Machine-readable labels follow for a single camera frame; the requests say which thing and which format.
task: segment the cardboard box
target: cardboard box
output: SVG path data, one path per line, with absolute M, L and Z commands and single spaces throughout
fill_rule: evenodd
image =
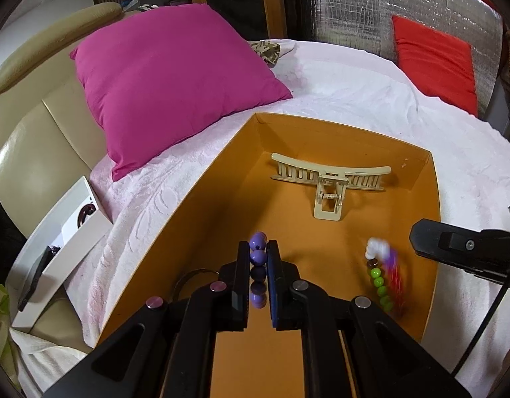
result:
M 78 227 L 78 214 L 84 205 L 90 203 L 96 211 Z M 112 226 L 89 183 L 82 176 L 32 232 L 8 274 L 6 288 L 10 296 L 13 328 L 27 333 L 30 331 L 65 279 Z M 61 249 L 43 270 L 25 308 L 19 311 L 17 303 L 29 271 L 47 246 Z
M 273 152 L 346 167 L 391 166 L 385 191 L 347 190 L 340 221 L 313 217 L 315 186 L 275 181 Z M 418 257 L 408 236 L 421 218 L 440 219 L 430 152 L 369 131 L 295 116 L 257 113 L 214 160 L 158 236 L 121 295 L 101 340 L 153 295 L 168 300 L 176 280 L 195 268 L 217 270 L 236 257 L 238 241 L 262 230 L 279 243 L 283 260 L 329 295 L 378 301 L 365 264 L 368 238 L 399 252 L 407 288 L 400 325 L 423 335 L 437 264 Z M 201 279 L 191 280 L 188 296 Z M 254 379 L 260 384 L 252 383 Z M 250 308 L 248 329 L 219 333 L 213 397 L 303 396 L 299 331 L 275 332 L 269 309 Z

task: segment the screw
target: screw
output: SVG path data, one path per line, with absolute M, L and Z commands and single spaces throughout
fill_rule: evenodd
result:
M 163 306 L 163 298 L 160 296 L 152 296 L 146 300 L 146 306 L 150 308 L 150 310 L 161 308 Z
M 309 288 L 309 283 L 307 283 L 305 280 L 296 280 L 291 284 L 291 286 L 294 290 L 302 292 Z
M 209 284 L 209 287 L 213 292 L 223 292 L 225 289 L 227 289 L 227 284 L 223 281 L 213 281 L 211 284 Z
M 371 306 L 371 299 L 367 296 L 358 296 L 355 298 L 355 304 L 359 308 L 369 308 Z

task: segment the white bed sheet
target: white bed sheet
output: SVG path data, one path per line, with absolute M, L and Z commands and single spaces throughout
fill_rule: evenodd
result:
M 148 247 L 190 188 L 253 111 L 308 116 L 382 133 L 433 153 L 442 221 L 510 231 L 510 144 L 490 125 L 421 94 L 391 61 L 347 47 L 297 42 L 273 69 L 294 98 L 221 119 L 113 183 L 105 157 L 91 184 L 113 219 L 66 283 L 94 345 Z M 452 370 L 498 286 L 440 265 L 422 344 Z M 510 291 L 458 380 L 486 396 L 510 347 Z

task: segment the beige leather headboard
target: beige leather headboard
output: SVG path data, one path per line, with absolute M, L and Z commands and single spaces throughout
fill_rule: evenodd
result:
M 119 19 L 116 3 L 78 11 L 33 36 L 0 67 L 0 201 L 26 237 L 106 154 L 69 53 Z

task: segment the black hair clip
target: black hair clip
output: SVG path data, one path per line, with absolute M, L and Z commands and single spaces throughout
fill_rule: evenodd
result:
M 82 209 L 80 210 L 80 212 L 78 213 L 78 222 L 77 222 L 78 228 L 80 228 L 80 226 L 86 222 L 86 217 L 88 215 L 91 215 L 95 211 L 96 211 L 96 207 L 92 203 L 88 203 L 87 205 L 84 205 L 82 207 Z

